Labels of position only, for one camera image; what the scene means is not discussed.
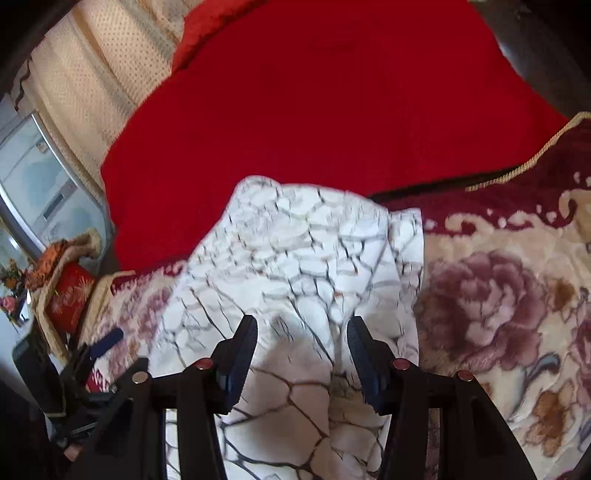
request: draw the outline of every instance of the white cloth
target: white cloth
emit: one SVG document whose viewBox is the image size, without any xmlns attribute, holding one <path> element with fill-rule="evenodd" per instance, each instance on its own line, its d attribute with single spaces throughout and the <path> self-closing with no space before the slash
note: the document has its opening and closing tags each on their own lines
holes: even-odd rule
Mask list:
<svg viewBox="0 0 591 480">
<path fill-rule="evenodd" d="M 352 193 L 243 180 L 199 244 L 164 312 L 153 376 L 182 371 L 233 335 L 245 313 L 258 343 L 242 397 L 218 417 L 230 480 L 364 478 L 379 469 L 389 419 L 363 403 L 346 322 L 418 363 L 412 311 L 423 267 L 420 211 Z M 175 412 L 168 473 L 178 476 Z"/>
</svg>

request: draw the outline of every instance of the lace curtain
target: lace curtain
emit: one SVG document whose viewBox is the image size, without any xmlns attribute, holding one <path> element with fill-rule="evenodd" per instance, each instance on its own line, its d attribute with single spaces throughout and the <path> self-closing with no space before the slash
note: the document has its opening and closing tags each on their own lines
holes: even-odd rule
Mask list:
<svg viewBox="0 0 591 480">
<path fill-rule="evenodd" d="M 109 147 L 135 108 L 170 75 L 183 18 L 200 1 L 82 0 L 46 34 L 15 79 L 17 108 L 39 112 L 98 199 Z"/>
</svg>

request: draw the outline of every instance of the red cushion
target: red cushion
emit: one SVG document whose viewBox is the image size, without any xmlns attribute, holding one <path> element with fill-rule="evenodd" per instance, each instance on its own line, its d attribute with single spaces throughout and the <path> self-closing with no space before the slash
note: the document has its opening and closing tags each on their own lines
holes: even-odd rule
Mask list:
<svg viewBox="0 0 591 480">
<path fill-rule="evenodd" d="M 64 267 L 47 307 L 47 316 L 58 330 L 76 331 L 94 283 L 93 276 L 77 262 L 70 262 Z"/>
<path fill-rule="evenodd" d="M 188 255 L 248 175 L 369 195 L 517 165 L 565 123 L 466 0 L 269 2 L 114 143 L 116 253 L 125 269 Z"/>
</svg>

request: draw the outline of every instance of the silver screw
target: silver screw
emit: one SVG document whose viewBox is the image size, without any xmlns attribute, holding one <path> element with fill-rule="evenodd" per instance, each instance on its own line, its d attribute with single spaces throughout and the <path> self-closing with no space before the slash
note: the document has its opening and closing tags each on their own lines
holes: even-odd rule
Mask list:
<svg viewBox="0 0 591 480">
<path fill-rule="evenodd" d="M 131 377 L 131 381 L 135 384 L 140 384 L 144 383 L 148 377 L 148 372 L 136 372 L 134 373 L 133 377 Z"/>
<path fill-rule="evenodd" d="M 469 370 L 460 370 L 457 373 L 457 377 L 460 380 L 463 380 L 464 382 L 471 382 L 472 380 L 474 380 L 474 374 Z"/>
<path fill-rule="evenodd" d="M 211 367 L 213 367 L 213 360 L 206 356 L 197 360 L 193 365 L 195 365 L 199 370 L 209 370 Z"/>
<path fill-rule="evenodd" d="M 396 370 L 408 370 L 410 368 L 410 362 L 405 358 L 395 358 L 392 360 L 392 366 Z"/>
</svg>

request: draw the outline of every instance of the gold trim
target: gold trim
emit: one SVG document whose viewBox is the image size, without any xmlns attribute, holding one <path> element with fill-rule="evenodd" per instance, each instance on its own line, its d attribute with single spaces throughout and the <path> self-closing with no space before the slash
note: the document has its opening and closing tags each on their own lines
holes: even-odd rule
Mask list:
<svg viewBox="0 0 591 480">
<path fill-rule="evenodd" d="M 552 147 L 558 139 L 562 136 L 562 134 L 571 128 L 576 127 L 578 124 L 582 122 L 585 118 L 591 119 L 591 112 L 579 112 L 577 113 L 573 119 L 567 123 L 558 133 L 556 133 L 548 143 L 542 147 L 538 153 L 536 153 L 533 157 L 531 157 L 527 162 L 521 164 L 515 170 L 511 170 L 509 173 L 505 173 L 503 176 L 498 177 L 493 180 L 483 181 L 481 183 L 477 183 L 476 185 L 471 185 L 470 187 L 466 187 L 467 192 L 474 192 L 475 190 L 483 189 L 488 187 L 489 185 L 493 185 L 495 183 L 507 183 L 510 180 L 513 180 L 516 176 L 521 175 L 523 172 L 528 171 L 530 168 L 534 167 L 538 160 L 542 155 L 544 155 L 550 147 Z"/>
</svg>

